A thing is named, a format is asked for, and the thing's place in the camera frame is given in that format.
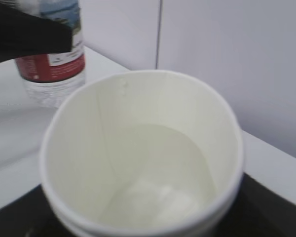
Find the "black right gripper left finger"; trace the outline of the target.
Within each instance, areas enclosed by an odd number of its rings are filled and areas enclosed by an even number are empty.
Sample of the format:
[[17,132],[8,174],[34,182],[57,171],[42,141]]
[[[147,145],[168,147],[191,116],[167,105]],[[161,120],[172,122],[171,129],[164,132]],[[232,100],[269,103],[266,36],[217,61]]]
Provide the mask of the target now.
[[0,209],[0,237],[72,237],[52,212],[40,185]]

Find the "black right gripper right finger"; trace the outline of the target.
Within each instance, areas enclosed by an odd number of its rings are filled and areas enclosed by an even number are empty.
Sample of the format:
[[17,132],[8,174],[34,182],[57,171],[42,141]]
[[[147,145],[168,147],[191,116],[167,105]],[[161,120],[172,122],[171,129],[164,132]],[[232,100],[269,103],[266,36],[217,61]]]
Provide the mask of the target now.
[[215,237],[296,237],[296,205],[248,174]]

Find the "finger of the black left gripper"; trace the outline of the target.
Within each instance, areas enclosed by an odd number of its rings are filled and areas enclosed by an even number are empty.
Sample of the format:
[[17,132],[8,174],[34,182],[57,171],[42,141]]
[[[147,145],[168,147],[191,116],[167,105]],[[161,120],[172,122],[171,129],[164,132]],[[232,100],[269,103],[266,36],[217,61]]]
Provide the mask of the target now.
[[70,52],[72,32],[69,26],[0,3],[0,63],[24,56]]

